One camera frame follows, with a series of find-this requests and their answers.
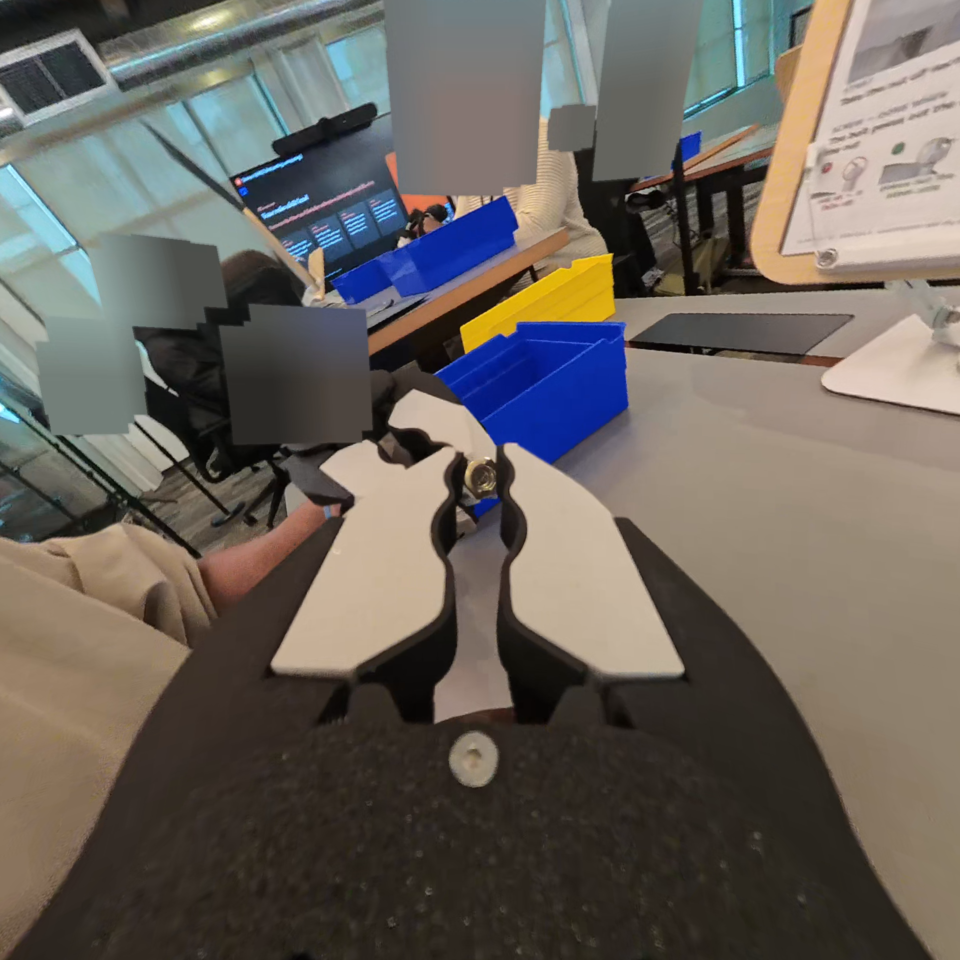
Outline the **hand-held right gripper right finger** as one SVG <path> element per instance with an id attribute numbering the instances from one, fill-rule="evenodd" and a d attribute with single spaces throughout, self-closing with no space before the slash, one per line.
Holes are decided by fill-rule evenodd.
<path id="1" fill-rule="evenodd" d="M 517 714 L 568 690 L 672 682 L 686 668 L 620 522 L 588 489 L 515 442 L 497 456 L 496 643 Z"/>

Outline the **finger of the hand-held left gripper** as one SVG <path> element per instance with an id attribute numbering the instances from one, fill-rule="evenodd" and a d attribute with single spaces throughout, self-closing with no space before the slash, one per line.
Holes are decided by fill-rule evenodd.
<path id="1" fill-rule="evenodd" d="M 394 438 L 388 438 L 386 445 L 363 439 L 334 450 L 318 462 L 318 475 L 326 486 L 341 491 L 330 493 L 334 504 L 324 510 L 327 513 L 346 513 L 369 498 L 388 506 L 392 513 L 403 513 L 409 508 L 418 507 L 417 482 L 408 482 L 404 477 L 425 463 L 431 455 L 415 455 Z"/>
<path id="2" fill-rule="evenodd" d="M 469 463 L 497 459 L 497 445 L 466 406 L 423 390 L 411 390 L 393 404 L 388 427 L 414 464 L 441 448 L 454 450 Z"/>

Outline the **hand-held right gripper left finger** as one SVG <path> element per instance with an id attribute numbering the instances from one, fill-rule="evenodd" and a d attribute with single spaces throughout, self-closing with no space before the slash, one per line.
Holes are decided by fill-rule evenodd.
<path id="1" fill-rule="evenodd" d="M 444 446 L 404 468 L 375 462 L 341 519 L 271 662 L 277 676 L 390 691 L 404 718 L 433 718 L 457 652 L 450 551 L 466 459 Z"/>

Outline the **blue divided storage bin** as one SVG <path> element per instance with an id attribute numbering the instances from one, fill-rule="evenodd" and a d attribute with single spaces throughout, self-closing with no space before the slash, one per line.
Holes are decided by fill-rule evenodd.
<path id="1" fill-rule="evenodd" d="M 554 463 L 629 405 L 625 326 L 522 322 L 438 372 L 498 446 Z"/>

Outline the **small blue storage bin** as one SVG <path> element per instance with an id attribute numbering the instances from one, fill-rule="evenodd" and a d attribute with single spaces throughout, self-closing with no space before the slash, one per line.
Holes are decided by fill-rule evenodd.
<path id="1" fill-rule="evenodd" d="M 333 288 L 348 306 L 359 306 L 392 288 L 392 282 L 379 257 L 371 258 L 331 280 Z"/>

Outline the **yellow storage bin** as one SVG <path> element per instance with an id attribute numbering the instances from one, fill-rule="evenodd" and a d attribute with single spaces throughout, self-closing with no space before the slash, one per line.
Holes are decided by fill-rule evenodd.
<path id="1" fill-rule="evenodd" d="M 569 268 L 544 278 L 488 309 L 462 326 L 465 353 L 498 335 L 513 334 L 521 323 L 605 322 L 616 313 L 614 257 L 610 253 L 576 259 Z"/>

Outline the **brown wooden desk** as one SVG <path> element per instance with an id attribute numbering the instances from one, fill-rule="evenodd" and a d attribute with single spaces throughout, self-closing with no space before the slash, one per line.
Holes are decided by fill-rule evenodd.
<path id="1" fill-rule="evenodd" d="M 426 294 L 411 310 L 368 334 L 369 366 L 392 372 L 410 363 L 434 374 L 447 366 L 448 342 L 468 322 L 496 306 L 524 274 L 569 242 L 563 228 L 499 252 L 477 267 Z"/>

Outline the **computer monitor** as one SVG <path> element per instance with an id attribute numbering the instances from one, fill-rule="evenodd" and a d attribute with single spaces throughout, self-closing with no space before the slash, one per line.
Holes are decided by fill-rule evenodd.
<path id="1" fill-rule="evenodd" d="M 323 254 L 328 278 L 391 250 L 406 206 L 377 148 L 331 145 L 260 164 L 230 179 L 238 199 L 302 266 Z"/>

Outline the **black light stand pole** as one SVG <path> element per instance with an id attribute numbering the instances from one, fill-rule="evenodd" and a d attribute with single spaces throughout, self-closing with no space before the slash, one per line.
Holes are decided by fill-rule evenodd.
<path id="1" fill-rule="evenodd" d="M 77 443 L 51 434 L 32 411 L 2 398 L 2 537 L 38 543 L 55 535 L 81 535 L 109 522 L 138 518 L 141 525 L 200 552 L 147 502 L 90 458 Z"/>

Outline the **dark flat tablet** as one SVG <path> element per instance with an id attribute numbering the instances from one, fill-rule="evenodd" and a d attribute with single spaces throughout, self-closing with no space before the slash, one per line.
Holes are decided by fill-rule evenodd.
<path id="1" fill-rule="evenodd" d="M 803 356 L 853 318 L 845 313 L 672 313 L 627 343 L 668 353 Z"/>

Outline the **brown wooden table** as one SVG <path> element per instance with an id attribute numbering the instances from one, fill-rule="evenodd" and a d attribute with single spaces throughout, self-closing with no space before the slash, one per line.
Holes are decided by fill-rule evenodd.
<path id="1" fill-rule="evenodd" d="M 656 293 L 705 294 L 718 282 L 757 274 L 750 228 L 776 138 L 775 125 L 744 126 L 707 142 L 679 172 L 629 187 L 628 205 L 660 211 L 670 230 Z"/>

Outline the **white document stand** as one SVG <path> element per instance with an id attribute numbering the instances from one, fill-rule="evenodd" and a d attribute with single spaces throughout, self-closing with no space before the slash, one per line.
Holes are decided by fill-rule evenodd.
<path id="1" fill-rule="evenodd" d="M 909 314 L 829 368 L 822 388 L 839 397 L 958 417 L 958 301 L 925 280 L 892 281 L 886 288 L 906 302 Z"/>

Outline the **instruction sheet on stand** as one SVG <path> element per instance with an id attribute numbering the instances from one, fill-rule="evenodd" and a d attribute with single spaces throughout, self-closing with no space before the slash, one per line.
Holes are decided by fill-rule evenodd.
<path id="1" fill-rule="evenodd" d="M 796 69 L 779 123 L 761 200 L 753 221 L 750 251 L 755 266 L 767 279 L 787 285 L 902 280 L 958 281 L 958 264 L 940 269 L 921 265 L 868 269 L 862 272 L 822 269 L 825 255 L 783 255 L 782 246 L 794 212 L 806 158 L 817 127 L 838 45 L 842 41 L 854 1 L 816 2 L 805 38 L 798 49 Z"/>

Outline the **white ceiling vent grille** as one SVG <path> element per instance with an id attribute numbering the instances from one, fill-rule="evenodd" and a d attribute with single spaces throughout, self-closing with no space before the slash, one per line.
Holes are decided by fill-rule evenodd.
<path id="1" fill-rule="evenodd" d="M 111 70 L 78 29 L 1 54 L 2 98 L 21 128 L 119 92 Z"/>

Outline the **silver ventilation duct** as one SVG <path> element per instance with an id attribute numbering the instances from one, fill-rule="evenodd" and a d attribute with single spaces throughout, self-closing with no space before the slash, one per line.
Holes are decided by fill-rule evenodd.
<path id="1" fill-rule="evenodd" d="M 374 6 L 368 1 L 220 2 L 102 42 L 97 53 L 116 85 L 131 90 Z"/>

